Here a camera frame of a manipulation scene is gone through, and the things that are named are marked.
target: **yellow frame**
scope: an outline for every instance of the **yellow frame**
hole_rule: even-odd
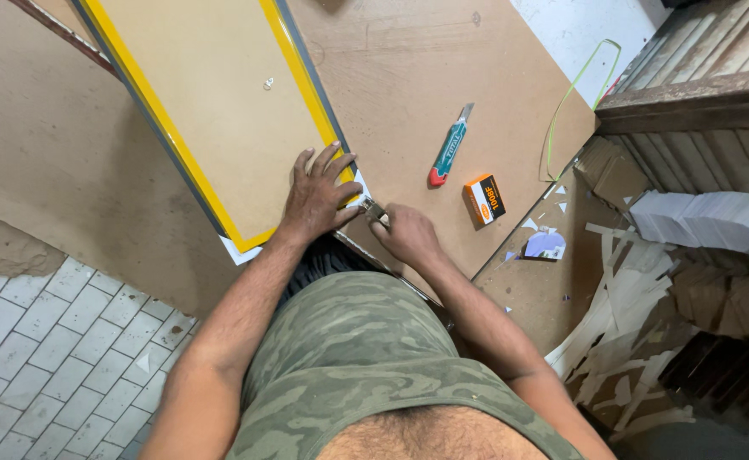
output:
[[[133,59],[133,56],[127,50],[122,38],[118,35],[113,22],[107,16],[99,0],[78,1],[84,7],[87,16],[93,22],[93,26],[104,40],[106,47],[113,54],[110,58],[119,64],[119,68],[124,72],[125,78],[127,78],[127,81],[138,94],[142,105],[150,113],[158,129],[164,135],[167,144],[172,149],[173,154],[178,158],[188,177],[195,184],[198,193],[204,198],[213,215],[215,215],[219,224],[221,224],[226,236],[232,240],[235,247],[241,252],[246,252],[269,240],[272,233],[275,232],[274,228],[259,235],[249,236],[246,239],[241,236],[232,218],[227,214],[224,205],[221,204],[215,191],[212,190],[212,186],[210,186],[203,171],[198,167],[198,162],[195,161],[195,158],[187,148],[184,138],[178,132],[178,129],[175,128],[175,124],[170,120],[170,116],[164,110],[161,101],[147,82],[147,78],[144,78],[144,74],[141,72],[138,64],[136,64],[135,59]],[[267,17],[273,35],[278,41],[278,46],[284,54],[289,70],[292,71],[295,82],[298,84],[298,89],[300,89],[303,100],[306,102],[307,108],[312,115],[312,120],[315,121],[318,133],[321,139],[323,139],[324,144],[328,145],[337,139],[338,135],[334,131],[331,122],[329,122],[326,110],[318,97],[318,92],[303,64],[301,55],[289,37],[289,31],[286,28],[284,19],[280,16],[278,5],[275,3],[275,0],[258,1],[261,3],[261,9]],[[337,158],[342,153],[338,151],[334,157]],[[351,168],[344,169],[340,174],[341,182],[350,182],[354,179],[355,177],[351,172]]]

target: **person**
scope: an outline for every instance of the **person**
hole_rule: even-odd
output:
[[[301,152],[284,217],[170,372],[140,458],[614,458],[524,332],[390,204],[380,243],[441,299],[479,361],[388,274],[333,270],[276,308],[310,244],[361,211],[355,158]]]

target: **camouflage tank top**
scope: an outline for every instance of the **camouflage tank top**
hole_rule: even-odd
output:
[[[488,413],[553,460],[582,458],[496,374],[460,358],[416,293],[373,272],[323,277],[277,312],[246,375],[226,458],[312,460],[367,416],[436,404]]]

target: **hairy arm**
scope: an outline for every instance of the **hairy arm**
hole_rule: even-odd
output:
[[[230,287],[176,362],[164,386],[160,412],[139,458],[224,458],[238,429],[241,384],[269,326],[275,306],[304,250],[318,236],[345,224],[359,208],[338,211],[357,183],[334,181],[354,159],[331,160],[339,143],[298,156],[284,219],[264,250]]]
[[[372,232],[428,282],[477,358],[585,457],[614,459],[533,342],[442,251],[433,224],[407,206],[390,204],[387,213],[390,228],[372,222]]]

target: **staple box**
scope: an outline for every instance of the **staple box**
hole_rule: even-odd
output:
[[[471,197],[476,218],[482,224],[490,224],[500,215],[505,214],[505,205],[499,196],[493,174],[482,174],[471,183],[465,184],[465,191]]]

